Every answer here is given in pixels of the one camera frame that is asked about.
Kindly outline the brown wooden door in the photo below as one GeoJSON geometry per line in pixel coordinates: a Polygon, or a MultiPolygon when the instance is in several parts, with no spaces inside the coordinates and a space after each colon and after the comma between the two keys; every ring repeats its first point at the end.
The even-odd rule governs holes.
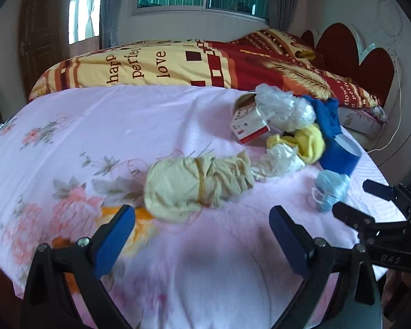
{"type": "Polygon", "coordinates": [[[26,99],[41,75],[68,58],[64,0],[22,0],[18,58],[26,99]]]}

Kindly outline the clear plastic bag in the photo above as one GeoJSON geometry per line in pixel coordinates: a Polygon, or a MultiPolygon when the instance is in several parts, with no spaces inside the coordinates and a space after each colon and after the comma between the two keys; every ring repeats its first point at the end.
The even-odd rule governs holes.
{"type": "Polygon", "coordinates": [[[283,132],[305,129],[316,120],[314,108],[305,98],[265,83],[255,88],[255,104],[260,116],[283,132]]]}

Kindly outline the yellow cloth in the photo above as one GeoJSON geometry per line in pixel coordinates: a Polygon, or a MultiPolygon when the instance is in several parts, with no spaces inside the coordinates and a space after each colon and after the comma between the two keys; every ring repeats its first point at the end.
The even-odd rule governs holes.
{"type": "Polygon", "coordinates": [[[319,161],[326,149],[326,143],[317,123],[299,129],[293,134],[272,135],[266,141],[266,148],[271,149],[278,144],[287,145],[292,149],[297,148],[298,156],[305,164],[319,161]]]}

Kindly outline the white plastic bag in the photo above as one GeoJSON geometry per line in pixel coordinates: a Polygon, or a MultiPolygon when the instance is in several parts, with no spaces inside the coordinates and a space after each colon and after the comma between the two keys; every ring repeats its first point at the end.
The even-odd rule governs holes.
{"type": "Polygon", "coordinates": [[[305,167],[305,162],[298,156],[298,149],[286,144],[277,144],[251,165],[256,181],[265,182],[269,178],[284,177],[298,172],[305,167]]]}

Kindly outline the grey curtain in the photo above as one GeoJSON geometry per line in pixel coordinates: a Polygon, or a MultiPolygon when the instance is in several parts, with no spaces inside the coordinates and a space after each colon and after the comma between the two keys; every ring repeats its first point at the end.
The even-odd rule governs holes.
{"type": "Polygon", "coordinates": [[[117,43],[117,25],[122,0],[101,0],[100,5],[100,47],[110,48],[117,43]]]}

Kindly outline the white mattress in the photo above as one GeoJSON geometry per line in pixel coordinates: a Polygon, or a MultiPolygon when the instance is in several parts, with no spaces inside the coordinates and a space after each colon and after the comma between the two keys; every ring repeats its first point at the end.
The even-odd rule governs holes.
{"type": "Polygon", "coordinates": [[[384,113],[374,114],[370,109],[339,107],[338,119],[343,127],[370,137],[378,136],[387,123],[384,113]]]}

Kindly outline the blue paper cup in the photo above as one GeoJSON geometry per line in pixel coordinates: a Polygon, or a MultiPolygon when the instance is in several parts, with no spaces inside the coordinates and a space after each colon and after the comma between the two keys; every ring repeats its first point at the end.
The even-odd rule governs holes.
{"type": "Polygon", "coordinates": [[[350,177],[362,157],[359,146],[344,134],[328,138],[325,143],[326,149],[319,160],[322,169],[350,177]]]}

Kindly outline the beige cloth bundle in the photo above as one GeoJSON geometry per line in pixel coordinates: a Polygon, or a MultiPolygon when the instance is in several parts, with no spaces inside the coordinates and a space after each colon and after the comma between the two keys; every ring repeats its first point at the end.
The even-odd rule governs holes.
{"type": "Polygon", "coordinates": [[[246,152],[231,157],[167,158],[149,169],[143,200],[154,218],[183,222],[203,207],[219,208],[239,198],[254,185],[246,152]]]}

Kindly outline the light blue face mask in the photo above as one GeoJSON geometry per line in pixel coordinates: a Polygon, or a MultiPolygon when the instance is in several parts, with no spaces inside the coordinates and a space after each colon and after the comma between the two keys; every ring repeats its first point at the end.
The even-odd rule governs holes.
{"type": "Polygon", "coordinates": [[[322,213],[331,212],[338,202],[345,202],[350,187],[350,177],[331,170],[318,173],[311,195],[315,208],[322,213]]]}

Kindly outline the red white small box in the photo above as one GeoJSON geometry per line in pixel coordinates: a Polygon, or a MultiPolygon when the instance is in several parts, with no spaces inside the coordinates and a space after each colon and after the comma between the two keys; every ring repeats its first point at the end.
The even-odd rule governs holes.
{"type": "Polygon", "coordinates": [[[258,110],[256,93],[245,93],[232,106],[230,129],[241,144],[247,144],[270,131],[258,110]]]}

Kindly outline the blue cloth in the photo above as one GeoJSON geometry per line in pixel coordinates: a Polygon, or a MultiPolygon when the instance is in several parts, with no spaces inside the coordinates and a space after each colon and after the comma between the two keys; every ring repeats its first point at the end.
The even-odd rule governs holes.
{"type": "Polygon", "coordinates": [[[320,100],[304,95],[303,98],[313,107],[316,120],[323,137],[333,139],[341,134],[341,125],[338,119],[338,100],[328,98],[320,100]]]}

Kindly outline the red yellow patterned quilt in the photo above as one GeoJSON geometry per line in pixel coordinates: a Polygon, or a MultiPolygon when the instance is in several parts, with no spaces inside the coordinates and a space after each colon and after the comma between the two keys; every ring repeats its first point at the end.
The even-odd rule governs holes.
{"type": "Polygon", "coordinates": [[[230,42],[145,40],[74,56],[47,69],[29,100],[70,88],[119,85],[214,86],[252,91],[266,83],[295,96],[337,99],[366,109],[379,100],[343,76],[319,68],[303,39],[264,29],[230,42]]]}

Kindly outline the pink floral bed sheet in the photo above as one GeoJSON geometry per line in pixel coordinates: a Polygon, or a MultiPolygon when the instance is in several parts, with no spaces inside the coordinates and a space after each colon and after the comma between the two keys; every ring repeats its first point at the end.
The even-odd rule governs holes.
{"type": "Polygon", "coordinates": [[[0,268],[20,286],[41,242],[94,234],[124,204],[131,239],[107,277],[143,328],[268,328],[300,279],[269,227],[281,205],[336,246],[354,230],[317,211],[317,166],[226,196],[220,160],[260,157],[229,130],[236,91],[85,88],[36,99],[0,130],[0,268]]]}

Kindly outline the red heart headboard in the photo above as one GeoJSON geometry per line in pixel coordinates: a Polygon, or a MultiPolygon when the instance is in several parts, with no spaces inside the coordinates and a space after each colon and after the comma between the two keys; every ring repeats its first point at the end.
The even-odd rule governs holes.
{"type": "Polygon", "coordinates": [[[315,50],[313,66],[342,76],[375,96],[380,106],[385,105],[395,74],[394,63],[385,49],[377,47],[360,57],[352,30],[342,23],[329,26],[319,40],[309,30],[301,38],[315,50]]]}

